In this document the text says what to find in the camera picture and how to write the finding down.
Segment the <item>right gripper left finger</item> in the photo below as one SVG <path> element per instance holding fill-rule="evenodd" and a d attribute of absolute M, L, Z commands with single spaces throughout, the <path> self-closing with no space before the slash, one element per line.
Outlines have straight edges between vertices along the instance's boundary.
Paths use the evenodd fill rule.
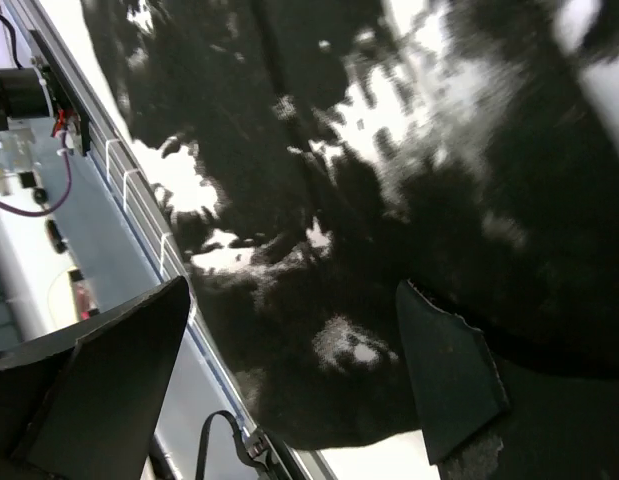
<path fill-rule="evenodd" d="M 0 479 L 138 479 L 190 312 L 184 277 L 0 351 Z"/>

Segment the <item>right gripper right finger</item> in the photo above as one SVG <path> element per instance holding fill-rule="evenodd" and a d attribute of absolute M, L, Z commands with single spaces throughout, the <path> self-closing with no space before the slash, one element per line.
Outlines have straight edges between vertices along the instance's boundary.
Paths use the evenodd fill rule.
<path fill-rule="evenodd" d="M 443 479 L 619 479 L 619 380 L 540 373 L 410 283 L 396 311 L 428 461 Z"/>

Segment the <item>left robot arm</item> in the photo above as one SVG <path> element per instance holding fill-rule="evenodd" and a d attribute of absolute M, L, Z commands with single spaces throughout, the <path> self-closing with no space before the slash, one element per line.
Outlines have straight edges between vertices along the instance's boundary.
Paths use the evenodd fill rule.
<path fill-rule="evenodd" d="M 36 69 L 0 69 L 0 131 L 9 129 L 9 120 L 53 117 L 54 114 L 46 81 Z"/>

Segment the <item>black white tie-dye trousers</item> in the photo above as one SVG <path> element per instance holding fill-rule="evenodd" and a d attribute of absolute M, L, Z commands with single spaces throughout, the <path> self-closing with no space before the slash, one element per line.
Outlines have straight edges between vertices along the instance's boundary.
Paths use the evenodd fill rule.
<path fill-rule="evenodd" d="M 402 281 L 541 371 L 619 378 L 619 1 L 86 1 L 252 418 L 417 430 Z"/>

